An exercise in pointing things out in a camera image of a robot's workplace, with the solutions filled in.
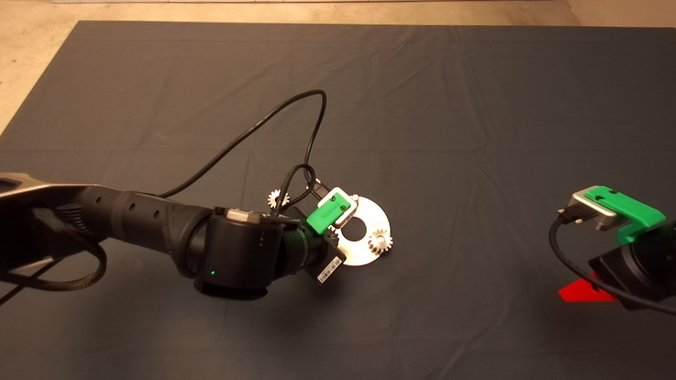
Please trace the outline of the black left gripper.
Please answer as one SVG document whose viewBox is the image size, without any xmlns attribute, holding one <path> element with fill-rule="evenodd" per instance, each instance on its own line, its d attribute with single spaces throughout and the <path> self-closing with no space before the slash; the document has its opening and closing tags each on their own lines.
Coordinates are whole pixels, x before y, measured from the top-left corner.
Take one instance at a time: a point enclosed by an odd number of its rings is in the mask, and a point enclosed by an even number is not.
<svg viewBox="0 0 676 380">
<path fill-rule="evenodd" d="M 347 255 L 338 247 L 340 238 L 336 232 L 326 232 L 311 238 L 306 261 L 307 274 L 319 286 L 325 284 L 338 267 L 347 260 Z"/>
</svg>

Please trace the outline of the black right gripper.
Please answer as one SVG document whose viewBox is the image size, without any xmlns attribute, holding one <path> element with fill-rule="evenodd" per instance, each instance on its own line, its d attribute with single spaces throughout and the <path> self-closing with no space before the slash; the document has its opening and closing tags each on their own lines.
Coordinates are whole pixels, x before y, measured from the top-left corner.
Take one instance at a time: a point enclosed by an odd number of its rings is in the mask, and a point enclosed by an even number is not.
<svg viewBox="0 0 676 380">
<path fill-rule="evenodd" d="M 594 274 L 609 286 L 649 301 L 663 301 L 675 294 L 674 221 L 639 235 L 589 260 Z M 598 303 L 617 298 L 580 278 L 558 290 L 567 303 Z"/>
</svg>

